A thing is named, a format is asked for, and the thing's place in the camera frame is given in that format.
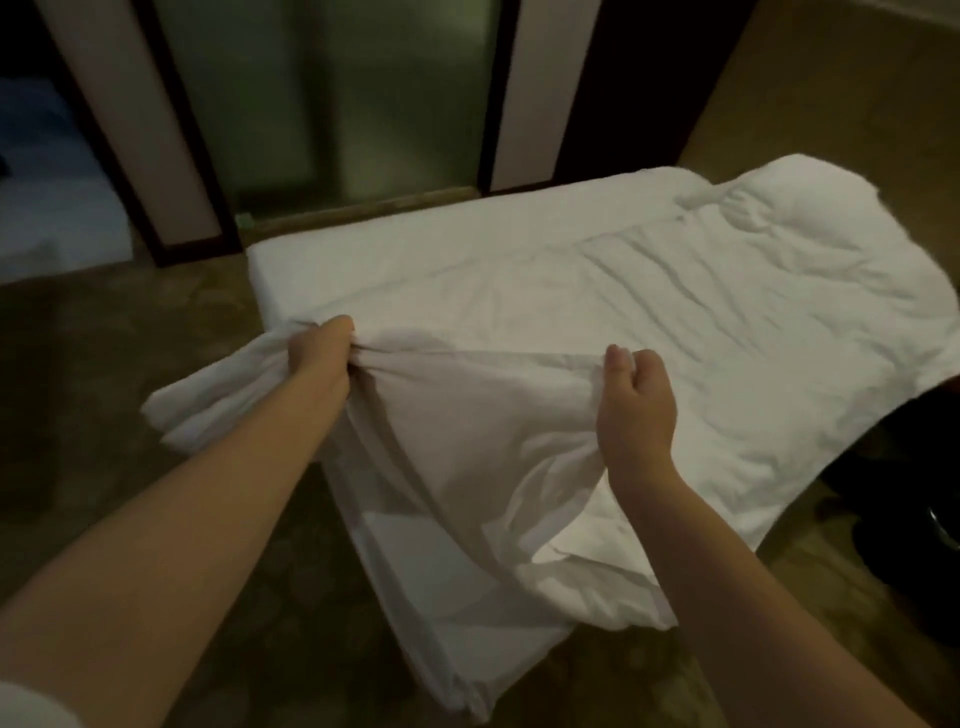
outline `white sheet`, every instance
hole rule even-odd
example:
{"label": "white sheet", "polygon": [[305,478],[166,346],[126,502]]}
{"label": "white sheet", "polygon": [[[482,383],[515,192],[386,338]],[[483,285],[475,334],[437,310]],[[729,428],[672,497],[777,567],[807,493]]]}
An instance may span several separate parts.
{"label": "white sheet", "polygon": [[[663,355],[678,470],[751,547],[868,427],[960,372],[946,276],[861,178],[785,158],[687,204],[307,317],[357,323],[348,413],[388,480],[491,573],[610,629],[674,620],[591,432],[606,343]],[[288,334],[155,393],[148,417],[201,447],[284,376]]]}
{"label": "white sheet", "polygon": [[[709,187],[687,170],[652,169],[288,235],[248,249],[251,282],[276,326],[397,277],[675,217],[678,195]],[[470,561],[384,480],[348,427],[331,440],[330,490],[411,668],[449,711],[488,719],[572,623]]]}
{"label": "white sheet", "polygon": [[662,167],[284,235],[247,250],[251,283],[273,328],[384,283],[679,215],[678,195],[709,188],[689,170]]}

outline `hand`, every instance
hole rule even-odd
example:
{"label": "hand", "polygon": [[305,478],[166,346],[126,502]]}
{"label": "hand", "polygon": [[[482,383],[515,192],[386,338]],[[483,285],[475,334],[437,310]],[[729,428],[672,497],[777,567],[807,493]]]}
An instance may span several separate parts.
{"label": "hand", "polygon": [[660,355],[650,350],[630,354],[610,345],[597,413],[597,441],[607,468],[630,469],[641,479],[672,471],[676,427],[677,401]]}
{"label": "hand", "polygon": [[346,397],[352,336],[353,319],[337,316],[291,337],[287,343],[290,375],[312,377],[323,389],[336,386]]}

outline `frosted glass panel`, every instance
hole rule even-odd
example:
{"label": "frosted glass panel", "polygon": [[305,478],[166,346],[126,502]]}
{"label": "frosted glass panel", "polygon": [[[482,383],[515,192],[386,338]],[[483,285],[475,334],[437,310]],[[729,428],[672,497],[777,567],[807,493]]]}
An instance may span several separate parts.
{"label": "frosted glass panel", "polygon": [[496,0],[155,0],[236,211],[476,184]]}

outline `white duvet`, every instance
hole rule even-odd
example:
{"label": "white duvet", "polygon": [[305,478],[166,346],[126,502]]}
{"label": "white duvet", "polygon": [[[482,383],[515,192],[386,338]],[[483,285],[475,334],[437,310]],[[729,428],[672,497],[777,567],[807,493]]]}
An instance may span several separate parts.
{"label": "white duvet", "polygon": [[164,442],[199,449],[283,380],[293,330],[348,313],[347,426],[389,482],[566,615],[669,627],[597,451],[607,344],[663,356],[677,467],[752,548],[866,429],[960,373],[947,277],[862,178],[794,156],[681,203],[304,312],[144,412]]}

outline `sleeve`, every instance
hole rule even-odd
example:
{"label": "sleeve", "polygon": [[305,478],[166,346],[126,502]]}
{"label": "sleeve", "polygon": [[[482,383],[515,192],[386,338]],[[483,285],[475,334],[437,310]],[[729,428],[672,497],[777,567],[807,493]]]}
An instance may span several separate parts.
{"label": "sleeve", "polygon": [[12,683],[0,683],[0,726],[3,728],[83,728],[53,698]]}

